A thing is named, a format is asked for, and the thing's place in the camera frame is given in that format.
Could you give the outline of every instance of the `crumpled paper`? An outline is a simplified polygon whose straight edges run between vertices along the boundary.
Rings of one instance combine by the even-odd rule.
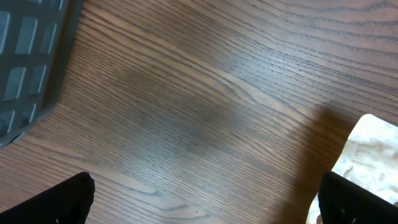
[[[385,201],[398,202],[398,127],[371,114],[359,119],[332,171]],[[321,224],[318,194],[306,224]]]

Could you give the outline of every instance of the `wooden table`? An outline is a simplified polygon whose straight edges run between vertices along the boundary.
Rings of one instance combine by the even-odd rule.
[[[398,1],[86,0],[0,209],[86,170],[87,223],[303,223],[359,117],[398,123]]]

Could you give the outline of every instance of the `wooden surface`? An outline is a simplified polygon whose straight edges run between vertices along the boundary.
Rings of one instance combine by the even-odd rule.
[[[359,117],[398,123],[398,1],[86,0],[5,210],[87,170],[87,223],[303,223]]]

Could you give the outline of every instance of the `black object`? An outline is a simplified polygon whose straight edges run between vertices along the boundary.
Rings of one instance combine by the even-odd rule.
[[[58,100],[83,0],[0,0],[0,148]]]
[[[0,213],[1,224],[84,224],[94,200],[94,180],[82,172]]]
[[[398,223],[398,208],[345,178],[327,172],[318,194],[323,224]]]

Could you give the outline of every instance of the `gray plastic basket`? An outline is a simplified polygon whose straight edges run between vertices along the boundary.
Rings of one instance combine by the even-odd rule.
[[[0,148],[55,106],[82,0],[0,0]]]

